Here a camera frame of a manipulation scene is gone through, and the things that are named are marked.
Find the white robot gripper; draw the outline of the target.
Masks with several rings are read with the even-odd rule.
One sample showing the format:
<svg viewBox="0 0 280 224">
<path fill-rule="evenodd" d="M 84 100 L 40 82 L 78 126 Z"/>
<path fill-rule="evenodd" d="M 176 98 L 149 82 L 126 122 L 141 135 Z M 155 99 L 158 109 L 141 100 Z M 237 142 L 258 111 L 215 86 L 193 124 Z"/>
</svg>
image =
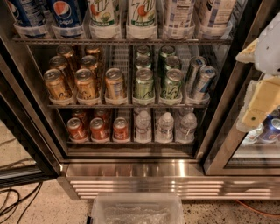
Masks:
<svg viewBox="0 0 280 224">
<path fill-rule="evenodd" d="M 280 12 L 252 41 L 237 54 L 241 63 L 254 63 L 255 68 L 265 74 L 280 75 Z M 280 105 L 280 78 L 271 76 L 256 83 L 255 91 L 245 110 L 241 122 L 248 127 L 257 127 Z"/>
</svg>

